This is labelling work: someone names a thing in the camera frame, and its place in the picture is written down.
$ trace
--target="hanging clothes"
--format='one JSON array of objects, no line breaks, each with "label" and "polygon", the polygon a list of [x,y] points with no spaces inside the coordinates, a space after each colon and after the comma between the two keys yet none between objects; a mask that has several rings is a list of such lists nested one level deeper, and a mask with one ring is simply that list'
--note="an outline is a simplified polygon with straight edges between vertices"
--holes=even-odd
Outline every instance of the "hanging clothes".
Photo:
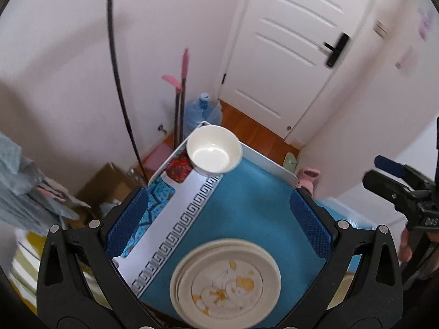
[{"label": "hanging clothes", "polygon": [[53,224],[66,228],[64,218],[79,219],[64,204],[88,206],[45,177],[32,160],[22,156],[19,145],[0,132],[0,220],[46,236]]}]

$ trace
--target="cartoon print on plate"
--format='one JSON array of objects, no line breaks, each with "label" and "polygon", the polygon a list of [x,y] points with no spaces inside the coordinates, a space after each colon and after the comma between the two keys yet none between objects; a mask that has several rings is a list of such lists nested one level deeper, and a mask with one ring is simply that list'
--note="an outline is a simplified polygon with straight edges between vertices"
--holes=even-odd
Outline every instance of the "cartoon print on plate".
[{"label": "cartoon print on plate", "polygon": [[222,260],[197,274],[192,300],[210,317],[232,319],[252,310],[262,290],[262,277],[254,266],[242,260]]}]

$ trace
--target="stacked plate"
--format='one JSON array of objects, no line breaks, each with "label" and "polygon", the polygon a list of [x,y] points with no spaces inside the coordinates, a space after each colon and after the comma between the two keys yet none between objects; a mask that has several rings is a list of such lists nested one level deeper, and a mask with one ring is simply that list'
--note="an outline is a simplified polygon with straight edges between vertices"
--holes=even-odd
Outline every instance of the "stacked plate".
[{"label": "stacked plate", "polygon": [[263,248],[222,239],[192,250],[177,265],[170,297],[177,314],[200,329],[244,329],[261,322],[280,295],[279,268]]}]

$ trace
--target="greek key pattern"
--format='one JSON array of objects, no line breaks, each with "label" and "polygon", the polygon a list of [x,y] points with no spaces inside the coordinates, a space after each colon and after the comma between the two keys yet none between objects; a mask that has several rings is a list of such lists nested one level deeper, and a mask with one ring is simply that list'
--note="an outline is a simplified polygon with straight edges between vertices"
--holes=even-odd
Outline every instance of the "greek key pattern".
[{"label": "greek key pattern", "polygon": [[173,226],[172,231],[166,236],[164,242],[159,246],[152,258],[149,259],[137,279],[131,283],[131,290],[140,298],[149,284],[159,273],[168,258],[172,255],[183,236],[194,223],[213,191],[223,176],[209,177],[194,196],[194,199],[187,206],[185,212],[180,216],[179,221]]}]

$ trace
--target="door frame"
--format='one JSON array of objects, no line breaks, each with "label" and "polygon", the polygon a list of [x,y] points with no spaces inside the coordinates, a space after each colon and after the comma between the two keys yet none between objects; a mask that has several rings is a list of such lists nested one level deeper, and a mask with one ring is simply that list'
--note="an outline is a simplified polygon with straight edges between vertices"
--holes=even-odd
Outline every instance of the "door frame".
[{"label": "door frame", "polygon": [[[302,117],[299,119],[297,124],[293,127],[293,129],[290,131],[290,133],[285,137],[284,141],[286,143],[294,146],[297,149],[301,149],[303,146],[306,145],[307,142],[302,143],[302,142],[298,141],[297,139],[295,139],[295,137],[293,136],[293,131],[295,130],[295,128],[297,128],[297,126],[301,122],[303,122],[304,115],[308,112],[308,110],[315,103],[315,101],[321,96],[322,92],[326,89],[326,87],[327,87],[328,83],[330,82],[330,80],[335,76],[335,74],[337,74],[339,66],[343,63],[343,61],[345,59],[345,56],[348,54],[348,52],[350,51],[352,46],[355,45],[356,37],[359,35],[360,31],[364,27],[366,27],[365,23],[367,21],[367,18],[370,15],[370,13],[372,12],[373,6],[376,3],[376,1],[377,0],[369,0],[368,6],[366,7],[364,15],[362,16],[362,19],[361,19],[361,21],[359,23],[359,26],[357,27],[357,30],[355,31],[355,34],[353,35],[351,43],[349,43],[349,45],[346,47],[345,51],[343,52],[342,56],[340,57],[339,62],[335,66],[333,72],[331,73],[330,77],[326,81],[325,85],[322,87],[322,89],[319,91],[317,96],[314,98],[314,100],[308,106],[307,110],[302,115]],[[224,54],[223,54],[223,58],[221,60],[221,65],[220,65],[220,68],[219,68],[219,72],[218,72],[217,77],[214,80],[213,95],[214,95],[215,98],[219,98],[220,97],[221,91],[223,89],[224,75],[227,73],[227,70],[229,68],[229,64],[230,64],[230,61],[232,59],[233,52],[235,50],[236,41],[238,39],[239,32],[240,32],[241,26],[242,26],[242,22],[244,20],[244,15],[247,12],[248,5],[249,5],[249,0],[238,0],[236,11],[235,11],[235,14],[234,14],[233,19],[232,19],[232,25],[231,25],[230,32],[229,32],[229,37],[227,38],[226,48],[225,48],[225,51],[224,51]],[[332,114],[328,117],[328,119],[330,119],[330,117],[332,117],[332,115],[335,114],[337,109],[338,108],[333,110]]]}]

